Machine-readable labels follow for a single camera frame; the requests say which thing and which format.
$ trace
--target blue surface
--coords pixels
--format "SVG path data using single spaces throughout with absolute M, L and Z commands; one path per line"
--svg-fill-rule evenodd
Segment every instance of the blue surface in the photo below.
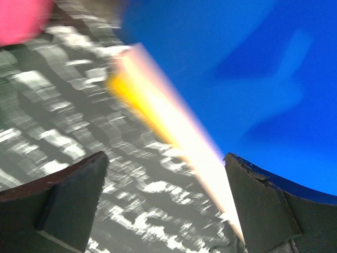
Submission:
M 337 195 L 335 0 L 146 0 L 123 29 L 223 153 Z

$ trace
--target gray surface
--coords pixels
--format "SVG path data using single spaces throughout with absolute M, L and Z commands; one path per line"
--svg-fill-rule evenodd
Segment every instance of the gray surface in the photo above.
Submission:
M 299 253 L 299 251 L 295 245 L 295 242 L 290 240 L 289 242 L 279 245 L 269 253 Z
M 68 20 L 54 15 L 45 34 L 0 51 L 0 190 L 103 150 L 111 164 L 87 253 L 206 253 L 228 244 L 232 229 L 179 151 L 105 90 L 113 69 L 104 46 L 121 42 L 102 20 L 78 22 L 74 14 L 90 15 L 80 4 L 58 6 Z M 236 248 L 219 252 L 243 252 Z

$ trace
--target blue plastic object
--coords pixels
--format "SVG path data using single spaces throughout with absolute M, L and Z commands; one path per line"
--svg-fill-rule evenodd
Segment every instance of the blue plastic object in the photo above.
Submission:
M 142 42 L 223 153 L 337 195 L 337 2 L 139 1 Z

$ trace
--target pink object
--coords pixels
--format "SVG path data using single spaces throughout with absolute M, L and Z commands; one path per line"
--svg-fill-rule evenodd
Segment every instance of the pink object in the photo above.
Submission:
M 53 0 L 0 0 L 0 46 L 23 43 L 43 30 Z

